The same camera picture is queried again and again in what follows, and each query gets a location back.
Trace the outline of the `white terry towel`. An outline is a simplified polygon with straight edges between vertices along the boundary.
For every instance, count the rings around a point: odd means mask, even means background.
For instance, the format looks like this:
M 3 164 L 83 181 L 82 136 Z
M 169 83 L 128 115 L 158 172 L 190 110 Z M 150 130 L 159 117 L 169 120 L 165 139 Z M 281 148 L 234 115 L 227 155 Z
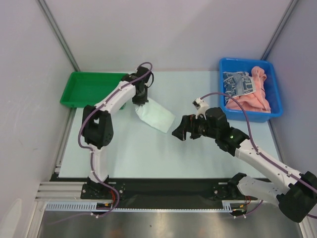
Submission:
M 148 99 L 144 105 L 135 106 L 135 112 L 141 121 L 163 133 L 169 131 L 175 120 L 173 113 L 153 99 Z

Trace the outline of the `blue white patterned towel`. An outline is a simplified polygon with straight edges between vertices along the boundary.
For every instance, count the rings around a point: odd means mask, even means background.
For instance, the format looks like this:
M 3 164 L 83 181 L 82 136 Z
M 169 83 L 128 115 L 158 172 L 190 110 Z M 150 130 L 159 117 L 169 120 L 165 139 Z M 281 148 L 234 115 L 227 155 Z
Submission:
M 253 78 L 248 72 L 223 72 L 225 94 L 231 97 L 252 94 L 256 91 Z

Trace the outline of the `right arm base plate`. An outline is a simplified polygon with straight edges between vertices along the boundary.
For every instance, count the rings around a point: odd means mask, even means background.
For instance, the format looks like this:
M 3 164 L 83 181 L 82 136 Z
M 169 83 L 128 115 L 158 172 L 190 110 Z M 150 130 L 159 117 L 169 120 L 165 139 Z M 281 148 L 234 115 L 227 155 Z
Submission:
M 230 185 L 225 181 L 216 181 L 207 189 L 206 193 L 213 200 L 257 200 L 256 197 L 243 195 L 236 186 Z

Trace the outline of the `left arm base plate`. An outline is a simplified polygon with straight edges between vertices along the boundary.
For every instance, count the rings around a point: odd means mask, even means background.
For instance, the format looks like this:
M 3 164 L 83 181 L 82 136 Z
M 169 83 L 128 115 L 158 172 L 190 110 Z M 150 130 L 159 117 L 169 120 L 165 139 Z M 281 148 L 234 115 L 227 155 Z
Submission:
M 113 187 L 119 195 L 117 195 L 113 189 L 102 185 L 99 182 L 94 182 L 90 178 L 84 182 L 81 190 L 81 199 L 86 200 L 116 200 L 118 197 L 122 198 L 125 192 L 125 184 L 109 181 L 107 178 L 105 183 Z

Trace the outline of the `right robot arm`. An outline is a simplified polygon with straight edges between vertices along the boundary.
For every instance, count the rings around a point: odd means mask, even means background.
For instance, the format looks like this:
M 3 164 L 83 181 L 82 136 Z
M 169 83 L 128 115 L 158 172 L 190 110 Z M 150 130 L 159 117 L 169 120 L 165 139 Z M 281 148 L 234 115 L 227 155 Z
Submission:
M 296 223 L 302 222 L 316 206 L 317 177 L 309 171 L 301 173 L 261 150 L 249 135 L 229 125 L 221 108 L 207 109 L 204 116 L 184 115 L 172 135 L 184 141 L 187 133 L 191 139 L 214 139 L 222 151 L 251 165 L 269 180 L 236 174 L 228 187 L 233 199 L 245 195 L 266 201 Z

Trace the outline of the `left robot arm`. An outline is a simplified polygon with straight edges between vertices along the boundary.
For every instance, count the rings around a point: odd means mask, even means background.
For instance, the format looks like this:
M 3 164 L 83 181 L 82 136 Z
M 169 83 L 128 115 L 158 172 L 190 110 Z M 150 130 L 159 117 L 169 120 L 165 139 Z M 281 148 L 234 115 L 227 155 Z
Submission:
M 90 150 L 91 172 L 89 179 L 95 182 L 92 193 L 97 198 L 105 198 L 109 193 L 106 160 L 102 158 L 103 150 L 113 138 L 112 116 L 124 104 L 132 100 L 136 106 L 143 106 L 148 100 L 148 81 L 153 78 L 152 65 L 137 67 L 132 74 L 125 74 L 115 89 L 94 106 L 87 105 L 83 110 L 82 125 L 78 135 L 81 148 Z

